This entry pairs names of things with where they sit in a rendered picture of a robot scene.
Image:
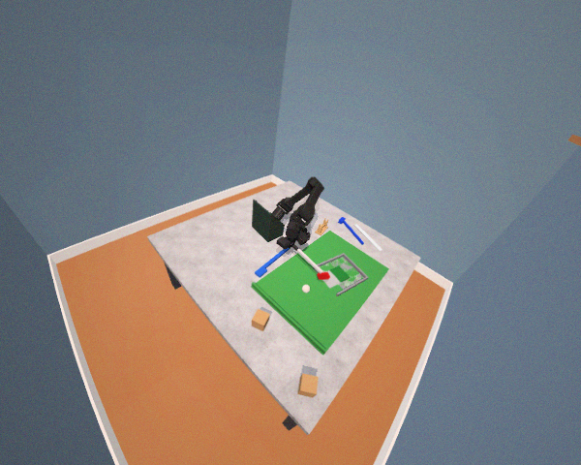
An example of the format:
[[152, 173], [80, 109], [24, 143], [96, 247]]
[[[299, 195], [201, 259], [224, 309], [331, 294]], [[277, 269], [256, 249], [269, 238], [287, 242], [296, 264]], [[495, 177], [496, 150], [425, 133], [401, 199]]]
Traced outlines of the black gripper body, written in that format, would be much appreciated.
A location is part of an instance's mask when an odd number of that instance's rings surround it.
[[[304, 233], [307, 232], [307, 229], [306, 228], [303, 228], [302, 226], [299, 228], [299, 230], [300, 229], [303, 229], [302, 231]], [[287, 249], [288, 247], [290, 247], [291, 243], [293, 243], [293, 239], [292, 238], [288, 238], [287, 236], [286, 237], [281, 236], [279, 239], [277, 239], [277, 244], [279, 246], [281, 246], [282, 248], [284, 248], [284, 249]]]

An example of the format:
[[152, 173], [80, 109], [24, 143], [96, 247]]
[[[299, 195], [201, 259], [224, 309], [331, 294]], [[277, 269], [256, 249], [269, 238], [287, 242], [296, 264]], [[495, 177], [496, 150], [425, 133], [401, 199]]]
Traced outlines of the tan block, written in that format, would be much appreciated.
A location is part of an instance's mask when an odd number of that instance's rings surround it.
[[298, 394], [314, 397], [317, 394], [318, 376], [303, 374], [300, 376]]
[[269, 314], [262, 312], [261, 310], [258, 310], [252, 319], [252, 327], [264, 331], [267, 326], [268, 320]]

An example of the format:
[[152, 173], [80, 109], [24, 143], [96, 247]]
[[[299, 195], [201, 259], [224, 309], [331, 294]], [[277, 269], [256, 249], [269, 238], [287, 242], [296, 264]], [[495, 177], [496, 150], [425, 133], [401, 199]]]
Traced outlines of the green flat mat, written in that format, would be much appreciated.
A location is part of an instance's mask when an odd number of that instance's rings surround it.
[[[302, 252], [315, 264], [345, 253], [368, 276], [366, 281], [336, 296], [297, 253], [256, 283], [327, 351], [379, 285], [388, 268], [332, 231]], [[308, 293], [302, 291], [305, 285], [310, 287]]]

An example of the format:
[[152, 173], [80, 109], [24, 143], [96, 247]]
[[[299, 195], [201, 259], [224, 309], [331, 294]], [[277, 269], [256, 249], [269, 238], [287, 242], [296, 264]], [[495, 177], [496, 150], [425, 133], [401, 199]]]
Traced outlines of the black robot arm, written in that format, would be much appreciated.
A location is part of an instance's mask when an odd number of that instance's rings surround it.
[[[305, 228], [312, 221], [315, 214], [315, 205], [324, 190], [322, 183], [315, 177], [310, 177], [306, 186], [294, 194], [292, 197], [286, 197], [276, 204], [275, 210], [272, 215], [275, 216], [279, 221], [289, 214], [295, 203], [299, 202], [301, 199], [309, 195], [307, 201], [301, 204], [290, 216], [290, 222], [288, 223], [286, 236], [288, 238], [296, 239], [299, 245], [303, 245], [310, 239], [309, 232], [303, 232], [303, 229], [299, 228], [302, 226]], [[280, 206], [285, 210], [283, 210]], [[306, 221], [305, 223], [302, 221]], [[281, 221], [280, 221], [281, 222]]]

